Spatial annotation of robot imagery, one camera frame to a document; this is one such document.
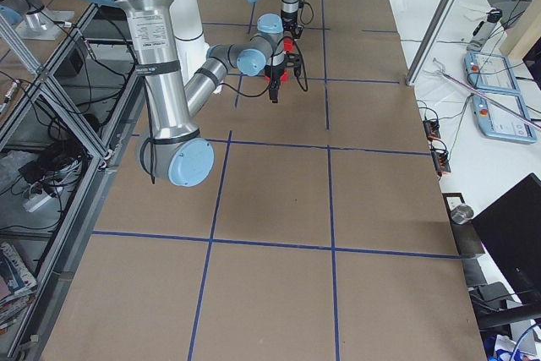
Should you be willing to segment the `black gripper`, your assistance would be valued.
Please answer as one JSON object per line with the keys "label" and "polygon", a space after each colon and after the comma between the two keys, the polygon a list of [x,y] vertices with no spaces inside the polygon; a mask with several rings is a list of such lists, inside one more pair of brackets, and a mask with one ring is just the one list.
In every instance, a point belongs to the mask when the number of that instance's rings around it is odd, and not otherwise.
{"label": "black gripper", "polygon": [[281,22],[284,32],[288,33],[294,40],[299,39],[303,34],[303,27],[296,20],[283,19]]}
{"label": "black gripper", "polygon": [[270,65],[268,67],[269,98],[272,103],[278,102],[279,88],[283,74],[284,68],[282,66]]}

